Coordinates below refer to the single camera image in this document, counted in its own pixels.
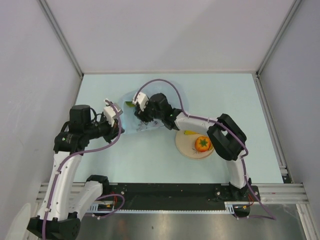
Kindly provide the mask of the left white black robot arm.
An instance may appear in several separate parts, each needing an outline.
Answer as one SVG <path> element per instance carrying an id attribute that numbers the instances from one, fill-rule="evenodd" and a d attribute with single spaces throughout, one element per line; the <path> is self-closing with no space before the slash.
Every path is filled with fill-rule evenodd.
<path id="1" fill-rule="evenodd" d="M 121 108 L 106 100 L 102 113 L 97 114 L 89 105 L 74 105 L 69 120 L 54 139 L 53 167 L 45 197 L 35 217 L 30 218 L 27 230 L 43 240 L 75 240 L 81 220 L 97 200 L 118 200 L 109 179 L 91 175 L 83 189 L 70 200 L 77 168 L 91 140 L 103 138 L 107 149 L 114 145 L 124 132 Z"/>

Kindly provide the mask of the round beige ceramic plate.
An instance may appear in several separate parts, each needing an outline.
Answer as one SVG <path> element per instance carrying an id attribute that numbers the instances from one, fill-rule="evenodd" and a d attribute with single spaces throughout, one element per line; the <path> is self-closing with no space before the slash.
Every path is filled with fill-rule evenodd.
<path id="1" fill-rule="evenodd" d="M 197 152 L 195 150 L 195 140 L 199 135 L 185 135 L 184 131 L 178 131 L 175 136 L 175 145 L 178 151 L 185 157 L 200 160 L 207 158 L 214 152 L 214 147 L 212 150 L 206 152 Z"/>

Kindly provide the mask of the right aluminium corner post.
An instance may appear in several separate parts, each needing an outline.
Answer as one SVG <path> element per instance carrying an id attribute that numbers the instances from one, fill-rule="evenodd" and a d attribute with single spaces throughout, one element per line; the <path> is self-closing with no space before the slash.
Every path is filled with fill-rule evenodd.
<path id="1" fill-rule="evenodd" d="M 259 64 L 255 75 L 259 78 L 264 71 L 266 65 L 268 64 L 270 58 L 272 57 L 273 53 L 275 52 L 277 46 L 279 45 L 280 41 L 282 40 L 285 32 L 288 30 L 290 24 L 292 23 L 296 13 L 299 11 L 304 0 L 294 0 L 292 5 L 290 6 L 287 14 L 285 15 L 284 20 L 282 21 L 279 29 L 276 32 L 275 37 L 273 38 L 271 45 L 267 49 L 266 54 L 264 55 L 261 63 Z"/>

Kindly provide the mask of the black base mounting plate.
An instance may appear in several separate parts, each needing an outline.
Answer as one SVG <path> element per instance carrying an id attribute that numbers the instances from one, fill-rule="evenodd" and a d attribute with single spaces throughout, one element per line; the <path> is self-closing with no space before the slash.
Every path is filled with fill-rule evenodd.
<path id="1" fill-rule="evenodd" d="M 224 183 L 114 183 L 97 199 L 96 213 L 230 211 L 245 217 L 260 199 L 257 186 L 241 200 L 232 198 Z"/>

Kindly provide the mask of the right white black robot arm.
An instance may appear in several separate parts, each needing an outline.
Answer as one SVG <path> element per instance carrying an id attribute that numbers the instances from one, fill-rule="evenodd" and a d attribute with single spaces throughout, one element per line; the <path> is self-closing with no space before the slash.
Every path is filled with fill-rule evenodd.
<path id="1" fill-rule="evenodd" d="M 244 132 L 227 115 L 216 120 L 186 114 L 182 109 L 173 108 L 163 93 L 148 97 L 140 92 L 133 97 L 134 115 L 143 122 L 160 120 L 169 130 L 193 131 L 209 138 L 216 153 L 226 161 L 229 172 L 229 194 L 242 201 L 249 194 L 248 177 L 243 168 L 242 154 L 246 151 L 247 140 Z"/>

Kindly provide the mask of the fake orange persimmon fruit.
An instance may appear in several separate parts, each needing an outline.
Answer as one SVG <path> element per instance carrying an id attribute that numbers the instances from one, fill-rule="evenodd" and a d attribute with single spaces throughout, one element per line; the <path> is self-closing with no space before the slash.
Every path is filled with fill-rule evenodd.
<path id="1" fill-rule="evenodd" d="M 212 143 L 206 136 L 199 136 L 194 143 L 194 148 L 197 152 L 204 153 L 212 149 Z"/>

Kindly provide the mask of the left aluminium corner post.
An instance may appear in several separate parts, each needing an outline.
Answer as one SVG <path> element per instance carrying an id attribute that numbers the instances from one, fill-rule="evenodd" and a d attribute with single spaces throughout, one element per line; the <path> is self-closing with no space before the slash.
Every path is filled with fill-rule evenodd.
<path id="1" fill-rule="evenodd" d="M 49 6 L 49 3 L 47 0 L 37 0 L 40 9 L 42 10 L 44 16 L 46 17 L 49 25 L 51 26 L 55 36 L 57 37 L 62 49 L 64 50 L 66 56 L 68 57 L 69 61 L 71 62 L 74 70 L 76 71 L 79 78 L 82 80 L 84 77 L 84 73 L 80 67 L 80 64 L 78 63 L 72 48 L 70 47 L 51 7 Z"/>

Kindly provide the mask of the aluminium front frame rail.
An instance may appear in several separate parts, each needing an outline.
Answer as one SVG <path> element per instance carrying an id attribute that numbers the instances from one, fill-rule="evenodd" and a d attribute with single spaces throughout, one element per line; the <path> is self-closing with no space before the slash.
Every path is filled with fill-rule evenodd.
<path id="1" fill-rule="evenodd" d="M 72 200 L 84 187 L 84 182 L 74 182 L 71 187 L 70 199 Z M 254 183 L 264 204 L 308 204 L 304 185 L 302 183 Z M 42 203 L 46 195 L 48 183 L 42 183 L 36 203 Z"/>

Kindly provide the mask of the fake yellow banana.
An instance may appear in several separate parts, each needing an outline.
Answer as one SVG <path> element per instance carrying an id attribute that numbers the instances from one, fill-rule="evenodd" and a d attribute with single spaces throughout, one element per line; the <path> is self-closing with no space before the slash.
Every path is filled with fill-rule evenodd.
<path id="1" fill-rule="evenodd" d="M 197 133 L 197 132 L 194 132 L 194 131 L 190 131 L 190 130 L 185 130 L 184 131 L 184 134 L 185 135 L 199 135 L 199 137 L 201 137 L 201 136 L 204 136 L 204 135 L 201 135 L 201 134 L 199 134 L 199 133 Z"/>

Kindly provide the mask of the light blue plastic bag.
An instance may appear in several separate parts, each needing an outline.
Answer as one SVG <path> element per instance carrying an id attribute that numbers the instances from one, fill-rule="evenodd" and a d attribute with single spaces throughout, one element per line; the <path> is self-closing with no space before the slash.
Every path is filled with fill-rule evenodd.
<path id="1" fill-rule="evenodd" d="M 174 118 L 187 110 L 188 99 L 178 83 L 154 79 L 123 95 L 117 105 L 122 110 L 122 132 L 134 134 L 160 127 L 177 130 Z"/>

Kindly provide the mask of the aluminium corner post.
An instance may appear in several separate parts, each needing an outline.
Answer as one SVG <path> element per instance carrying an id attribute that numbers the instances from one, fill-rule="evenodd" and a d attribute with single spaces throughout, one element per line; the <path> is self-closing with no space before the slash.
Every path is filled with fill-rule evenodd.
<path id="1" fill-rule="evenodd" d="M 76 71 L 79 78 L 82 80 L 84 77 L 84 73 L 80 67 L 80 64 L 78 63 L 72 48 L 70 47 L 51 7 L 49 6 L 49 3 L 47 0 L 37 0 L 40 9 L 42 10 L 44 16 L 46 17 L 49 25 L 51 26 L 55 36 L 57 37 L 62 49 L 64 50 L 66 56 L 68 57 L 69 61 L 71 62 L 74 70 Z"/>
<path id="2" fill-rule="evenodd" d="M 267 49 L 266 54 L 264 55 L 261 63 L 259 64 L 255 75 L 259 78 L 264 71 L 266 65 L 268 64 L 270 58 L 272 57 L 273 53 L 275 52 L 277 46 L 279 45 L 280 41 L 282 40 L 285 32 L 288 30 L 290 24 L 292 23 L 296 13 L 299 11 L 304 0 L 294 0 L 292 5 L 290 6 L 287 14 L 285 15 L 284 20 L 282 21 L 279 29 L 276 32 L 275 37 L 273 38 L 271 45 Z"/>

